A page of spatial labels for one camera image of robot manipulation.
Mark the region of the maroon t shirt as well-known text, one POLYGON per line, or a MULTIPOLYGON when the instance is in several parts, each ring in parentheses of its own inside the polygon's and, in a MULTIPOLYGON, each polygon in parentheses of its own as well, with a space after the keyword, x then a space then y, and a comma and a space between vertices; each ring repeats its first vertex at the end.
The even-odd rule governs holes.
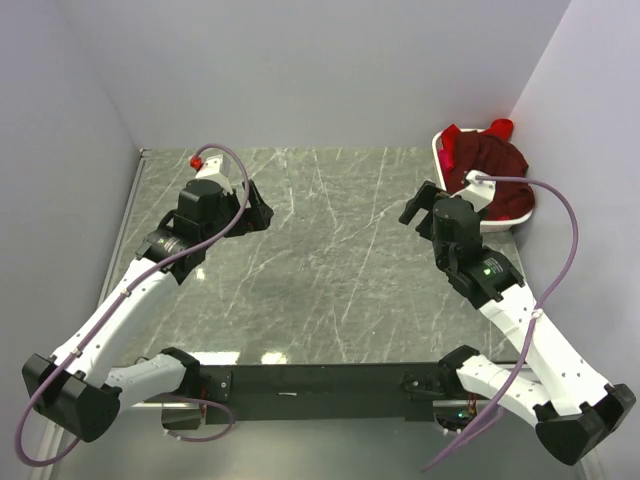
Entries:
MULTIPOLYGON (((466 175, 477 170, 488 176, 525 178, 529 168, 523 154, 501 136, 478 131, 459 131, 441 136, 449 148, 452 166, 443 171, 446 190, 456 193, 464 188, 466 175)), ((525 183, 498 182, 486 220, 516 220, 535 206, 532 188, 525 183)))

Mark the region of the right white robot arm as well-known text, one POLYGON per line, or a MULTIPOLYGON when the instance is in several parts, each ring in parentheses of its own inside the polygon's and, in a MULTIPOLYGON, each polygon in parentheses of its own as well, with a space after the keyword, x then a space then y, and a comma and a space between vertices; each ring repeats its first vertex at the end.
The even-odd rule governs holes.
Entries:
POLYGON ((481 216, 499 181, 472 171, 466 187, 455 194, 426 181, 399 218, 407 225, 419 210, 425 211, 416 231, 431 242, 436 267, 519 353, 510 370, 468 346, 442 358, 446 387, 489 402, 425 471, 484 433, 503 411, 531 425, 548 453, 573 466, 612 434, 636 403, 627 385, 613 384, 593 369, 544 312, 544 302, 568 273, 577 247, 570 247, 558 276, 536 297, 508 258, 484 245, 481 216))

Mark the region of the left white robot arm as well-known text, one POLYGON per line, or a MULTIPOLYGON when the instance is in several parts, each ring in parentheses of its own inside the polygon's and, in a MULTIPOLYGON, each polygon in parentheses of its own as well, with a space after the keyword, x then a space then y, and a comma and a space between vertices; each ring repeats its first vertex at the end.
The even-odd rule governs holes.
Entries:
POLYGON ((176 291, 222 238, 269 228, 272 209, 255 183, 227 189, 220 175, 191 180, 178 204, 148 234, 123 278, 86 323, 52 354, 22 367, 30 410, 78 440, 100 438, 129 407, 156 396, 198 398, 200 362, 175 347, 130 367, 115 363, 150 312, 176 291))

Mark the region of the white plastic laundry basket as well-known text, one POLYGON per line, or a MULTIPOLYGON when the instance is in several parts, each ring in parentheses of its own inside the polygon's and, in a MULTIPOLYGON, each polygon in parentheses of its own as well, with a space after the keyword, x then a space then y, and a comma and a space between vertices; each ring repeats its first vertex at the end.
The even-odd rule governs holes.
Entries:
MULTIPOLYGON (((440 140, 442 132, 438 131, 432 138, 431 141, 431 147, 432 147, 432 153, 433 153, 433 158, 434 158, 434 163, 435 163, 435 168, 436 168, 436 174, 437 174, 437 180, 436 180, 436 184, 441 188, 444 189, 446 187, 446 181, 444 178, 444 170, 442 168, 441 162, 440 162, 440 156, 439 156, 439 151, 440 148, 442 147, 442 142, 440 140)), ((502 232, 502 231, 507 231, 517 225, 521 225, 525 222, 527 222, 531 216, 533 214, 533 210, 528 211, 527 213, 525 213, 524 215, 517 217, 517 218, 513 218, 513 219, 504 219, 504 220, 483 220, 481 222, 481 232, 482 233, 497 233, 497 232, 502 232)))

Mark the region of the pink t shirt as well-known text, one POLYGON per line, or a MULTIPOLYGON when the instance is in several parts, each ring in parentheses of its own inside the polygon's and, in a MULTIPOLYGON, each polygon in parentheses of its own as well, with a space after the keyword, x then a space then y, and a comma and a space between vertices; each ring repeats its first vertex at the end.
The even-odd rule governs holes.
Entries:
POLYGON ((443 173, 448 173, 454 168, 454 161, 452 158, 452 154, 445 150, 441 149, 438 151, 438 159, 441 171, 443 173))

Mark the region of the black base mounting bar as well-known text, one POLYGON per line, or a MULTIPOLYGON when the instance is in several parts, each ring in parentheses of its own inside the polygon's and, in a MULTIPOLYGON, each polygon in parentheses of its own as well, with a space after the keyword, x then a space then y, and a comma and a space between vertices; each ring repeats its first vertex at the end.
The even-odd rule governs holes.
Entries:
POLYGON ((431 421, 436 401, 465 400, 433 362, 203 366, 184 388, 158 394, 221 403, 238 421, 402 418, 431 421))

